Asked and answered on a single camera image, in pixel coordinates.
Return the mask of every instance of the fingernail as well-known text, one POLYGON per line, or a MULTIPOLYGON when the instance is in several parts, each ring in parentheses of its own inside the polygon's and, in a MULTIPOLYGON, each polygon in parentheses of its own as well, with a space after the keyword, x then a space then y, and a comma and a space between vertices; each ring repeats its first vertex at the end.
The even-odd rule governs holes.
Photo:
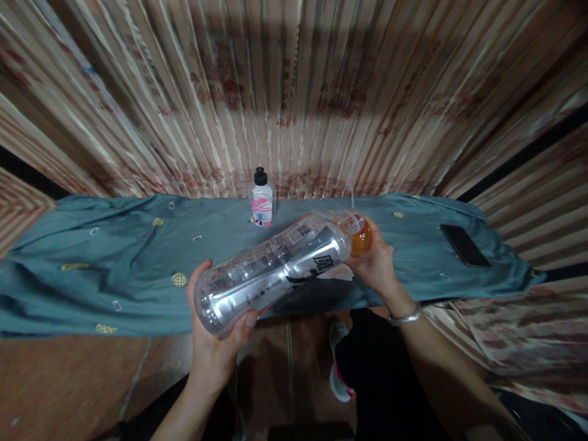
POLYGON ((247 326, 248 328, 253 328, 253 327, 255 327, 256 323, 257 323, 257 315, 254 314, 253 312, 251 312, 247 316, 247 320, 245 321, 245 326, 247 326))

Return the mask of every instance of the hand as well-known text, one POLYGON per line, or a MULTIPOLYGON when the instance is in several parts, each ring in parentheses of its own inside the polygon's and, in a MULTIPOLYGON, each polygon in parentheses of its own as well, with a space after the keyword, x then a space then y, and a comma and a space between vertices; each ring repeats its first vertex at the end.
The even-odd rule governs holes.
POLYGON ((213 261, 210 259, 201 263, 192 273, 186 288, 188 302, 192 309, 192 341, 194 343, 189 381, 197 383, 200 390, 204 388, 210 393, 220 393, 233 374, 237 353, 251 337, 257 323, 257 311, 245 313, 224 340, 219 340, 206 330, 194 306, 194 287, 198 278, 212 264, 213 261))
POLYGON ((416 304, 396 278, 392 262, 394 248, 384 241, 380 227, 368 216, 364 218, 372 232, 372 246, 363 256, 350 257, 345 263, 382 297, 393 316, 404 317, 416 304))
POLYGON ((384 242, 380 227, 370 217, 363 217, 372 232, 372 246, 361 257, 350 257, 345 263, 366 285, 382 295, 399 283, 392 263, 394 248, 384 242))

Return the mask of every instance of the bottle cap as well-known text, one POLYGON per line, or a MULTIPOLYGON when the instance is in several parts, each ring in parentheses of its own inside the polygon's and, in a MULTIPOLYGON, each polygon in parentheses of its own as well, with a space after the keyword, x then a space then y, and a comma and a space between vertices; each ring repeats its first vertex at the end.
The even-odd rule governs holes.
POLYGON ((263 171, 263 167, 257 167, 255 169, 255 175, 253 176, 253 180, 255 181, 255 185, 258 185, 260 187, 268 183, 268 175, 263 171))

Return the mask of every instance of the bottle label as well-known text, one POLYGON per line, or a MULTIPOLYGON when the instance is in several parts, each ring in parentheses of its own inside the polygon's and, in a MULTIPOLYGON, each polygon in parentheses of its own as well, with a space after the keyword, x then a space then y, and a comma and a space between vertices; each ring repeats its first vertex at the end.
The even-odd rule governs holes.
POLYGON ((271 227, 271 201, 265 198, 255 199, 251 203, 253 219, 260 227, 271 227))

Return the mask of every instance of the wooden floor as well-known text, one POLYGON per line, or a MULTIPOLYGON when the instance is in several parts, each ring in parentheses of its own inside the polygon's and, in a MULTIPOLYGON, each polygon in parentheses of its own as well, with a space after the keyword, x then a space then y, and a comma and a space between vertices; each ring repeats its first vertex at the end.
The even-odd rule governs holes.
MULTIPOLYGON (((347 311, 258 323, 238 359, 247 439, 292 423, 355 429, 355 402, 340 403, 329 386, 335 320, 351 325, 347 311)), ((190 334, 0 341, 0 440, 91 439, 141 412, 189 372, 191 359, 190 334)))

